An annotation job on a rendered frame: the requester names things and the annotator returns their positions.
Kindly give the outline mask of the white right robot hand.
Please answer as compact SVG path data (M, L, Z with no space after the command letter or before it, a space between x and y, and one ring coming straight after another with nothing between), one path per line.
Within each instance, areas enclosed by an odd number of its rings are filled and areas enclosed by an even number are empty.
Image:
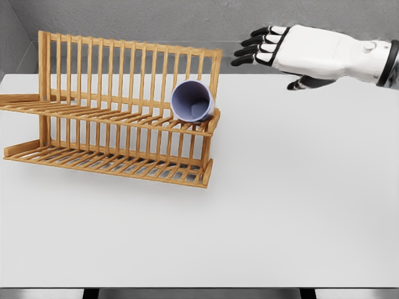
M324 87L344 76L345 57L354 39L338 32L294 25L267 26L251 32L234 53L233 67L274 67L299 78L288 90Z

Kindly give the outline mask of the lavender cup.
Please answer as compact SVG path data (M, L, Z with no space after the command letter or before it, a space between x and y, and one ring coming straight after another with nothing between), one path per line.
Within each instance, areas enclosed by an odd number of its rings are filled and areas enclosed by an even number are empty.
M172 91L170 105L174 115L185 122L202 122L214 115L214 98L199 80L185 80Z

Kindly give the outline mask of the wooden two-tier dish rack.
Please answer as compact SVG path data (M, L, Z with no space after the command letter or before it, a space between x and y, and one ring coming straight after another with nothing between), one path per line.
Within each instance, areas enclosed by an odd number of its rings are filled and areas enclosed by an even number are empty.
M39 137L4 158L205 188L220 114L193 123L170 105L188 79L217 93L222 51L39 31L39 91L0 110L39 117Z

